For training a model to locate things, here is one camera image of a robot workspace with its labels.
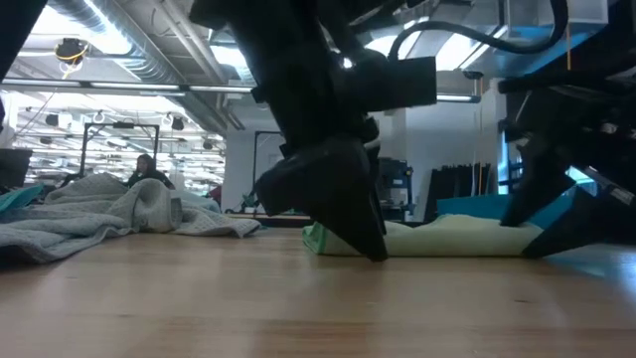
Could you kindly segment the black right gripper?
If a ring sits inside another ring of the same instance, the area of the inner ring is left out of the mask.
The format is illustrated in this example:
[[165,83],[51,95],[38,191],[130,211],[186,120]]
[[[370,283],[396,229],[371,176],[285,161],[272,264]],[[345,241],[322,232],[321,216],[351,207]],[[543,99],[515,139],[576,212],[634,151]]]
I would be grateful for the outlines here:
[[504,121],[523,174],[500,221],[518,227],[575,183],[571,167],[618,187],[577,189],[570,207],[522,256],[539,259],[596,244],[636,245],[636,58],[498,84],[519,106]]

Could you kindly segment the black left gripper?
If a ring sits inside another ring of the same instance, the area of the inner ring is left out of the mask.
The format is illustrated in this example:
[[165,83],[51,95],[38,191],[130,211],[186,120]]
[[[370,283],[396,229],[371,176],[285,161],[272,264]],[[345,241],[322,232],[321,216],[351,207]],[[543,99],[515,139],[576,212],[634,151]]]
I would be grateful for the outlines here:
[[[372,262],[389,257],[377,194],[379,130],[344,102],[344,70],[328,44],[353,62],[373,60],[351,23],[389,17],[404,2],[194,0],[189,12],[197,25],[232,32],[256,82],[252,95],[268,104],[285,139],[281,151],[290,156],[254,184],[265,213],[300,211]],[[337,136],[353,138],[330,138]]]

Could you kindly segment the light green microfiber towel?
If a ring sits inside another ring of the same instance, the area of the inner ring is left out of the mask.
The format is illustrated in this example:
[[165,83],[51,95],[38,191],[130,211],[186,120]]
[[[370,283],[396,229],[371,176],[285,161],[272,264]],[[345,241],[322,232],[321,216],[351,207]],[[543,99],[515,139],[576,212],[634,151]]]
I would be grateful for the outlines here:
[[389,258],[518,257],[543,229],[525,223],[504,227],[496,219],[442,215],[415,228],[386,222]]

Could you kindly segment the grey waffle microfiber towel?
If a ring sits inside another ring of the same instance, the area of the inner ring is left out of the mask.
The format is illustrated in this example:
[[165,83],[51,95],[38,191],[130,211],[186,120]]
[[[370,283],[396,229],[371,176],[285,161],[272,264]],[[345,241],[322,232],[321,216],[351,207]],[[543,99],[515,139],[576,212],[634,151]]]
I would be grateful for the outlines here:
[[157,179],[128,188],[109,174],[93,174],[47,195],[44,207],[122,219],[127,228],[167,233],[182,221],[182,204]]
[[47,264],[64,260],[110,238],[131,234],[244,238],[260,228],[253,219],[235,219],[175,200],[166,206],[108,207],[73,211],[67,205],[8,211],[0,217],[0,251],[12,249],[24,261]]

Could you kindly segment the pale blue microfiber towel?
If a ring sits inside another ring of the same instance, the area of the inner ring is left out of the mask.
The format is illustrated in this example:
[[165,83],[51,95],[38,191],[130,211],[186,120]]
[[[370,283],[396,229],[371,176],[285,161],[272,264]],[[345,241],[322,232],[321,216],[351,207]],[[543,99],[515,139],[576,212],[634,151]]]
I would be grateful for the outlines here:
[[180,199],[183,204],[201,207],[216,213],[221,212],[220,205],[212,198],[198,196],[181,190],[171,190],[171,197]]

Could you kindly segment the blue plastic bin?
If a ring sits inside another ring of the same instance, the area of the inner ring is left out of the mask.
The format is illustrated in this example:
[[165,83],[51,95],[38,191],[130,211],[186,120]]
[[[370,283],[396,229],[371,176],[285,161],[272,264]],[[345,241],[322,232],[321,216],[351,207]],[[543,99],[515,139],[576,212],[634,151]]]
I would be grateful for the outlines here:
[[[592,196],[597,194],[595,182],[578,183],[541,209],[529,222],[542,229],[549,227],[569,209],[576,188],[584,190]],[[460,214],[486,219],[502,219],[511,198],[511,195],[486,195],[440,199],[437,201],[437,214],[439,216]]]

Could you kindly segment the person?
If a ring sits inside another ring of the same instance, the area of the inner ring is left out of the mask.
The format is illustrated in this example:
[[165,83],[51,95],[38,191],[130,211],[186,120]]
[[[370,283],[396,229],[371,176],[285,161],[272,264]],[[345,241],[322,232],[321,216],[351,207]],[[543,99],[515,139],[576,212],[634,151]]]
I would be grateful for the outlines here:
[[153,157],[148,154],[141,154],[136,161],[136,168],[129,177],[126,186],[131,188],[137,182],[144,179],[156,179],[162,182],[168,189],[174,190],[174,184],[168,177],[156,168],[156,162]]

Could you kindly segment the long linear ceiling light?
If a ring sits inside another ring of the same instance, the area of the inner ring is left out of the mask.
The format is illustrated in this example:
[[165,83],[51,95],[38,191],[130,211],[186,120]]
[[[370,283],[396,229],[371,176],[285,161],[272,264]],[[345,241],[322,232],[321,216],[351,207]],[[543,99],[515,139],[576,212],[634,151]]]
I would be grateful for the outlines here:
[[429,105],[437,102],[478,103],[481,97],[475,94],[437,92],[432,85],[400,87],[390,84],[374,89],[361,85],[335,85],[318,89],[312,85],[283,81],[279,84],[257,87],[230,85],[173,85],[122,82],[92,82],[7,78],[0,81],[0,89],[6,90],[66,90],[71,92],[133,92],[153,95],[181,95],[191,93],[249,94],[257,102],[271,102],[285,95],[304,95],[310,98],[346,100],[354,103],[387,109]]

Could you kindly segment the black monitor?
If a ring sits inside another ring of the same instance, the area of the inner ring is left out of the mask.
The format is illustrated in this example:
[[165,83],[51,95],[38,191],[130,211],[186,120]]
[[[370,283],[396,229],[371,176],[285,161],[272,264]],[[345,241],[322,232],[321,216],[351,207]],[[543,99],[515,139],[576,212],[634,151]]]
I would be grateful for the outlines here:
[[0,194],[24,185],[32,155],[31,149],[0,149]]

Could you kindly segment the black wall panels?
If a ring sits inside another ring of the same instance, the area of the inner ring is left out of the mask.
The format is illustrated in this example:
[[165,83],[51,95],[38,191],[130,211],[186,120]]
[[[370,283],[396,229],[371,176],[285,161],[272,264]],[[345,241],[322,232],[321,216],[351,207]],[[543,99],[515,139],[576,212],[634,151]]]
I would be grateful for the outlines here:
[[490,175],[491,165],[481,162],[433,169],[424,214],[438,214],[438,200],[490,194]]

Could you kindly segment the black gantry frame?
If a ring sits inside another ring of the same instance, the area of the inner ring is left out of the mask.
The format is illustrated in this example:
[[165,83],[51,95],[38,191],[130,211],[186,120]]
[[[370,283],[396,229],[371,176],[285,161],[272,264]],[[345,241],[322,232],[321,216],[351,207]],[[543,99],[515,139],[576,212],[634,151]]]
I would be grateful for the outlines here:
[[[97,126],[98,130],[90,135],[89,130]],[[92,140],[92,138],[99,134],[105,127],[112,127],[117,129],[135,129],[135,128],[152,128],[155,131],[153,139],[153,159],[156,161],[158,148],[159,148],[159,136],[160,136],[160,126],[158,124],[140,124],[134,122],[126,122],[126,121],[116,121],[113,123],[95,123],[89,122],[84,125],[83,134],[82,134],[82,146],[80,150],[80,163],[79,163],[79,177],[83,177],[85,175],[85,159],[87,155],[87,144]]]
[[253,137],[252,151],[252,191],[255,193],[257,179],[277,162],[283,159],[280,147],[284,144],[284,138],[279,131],[258,130]]

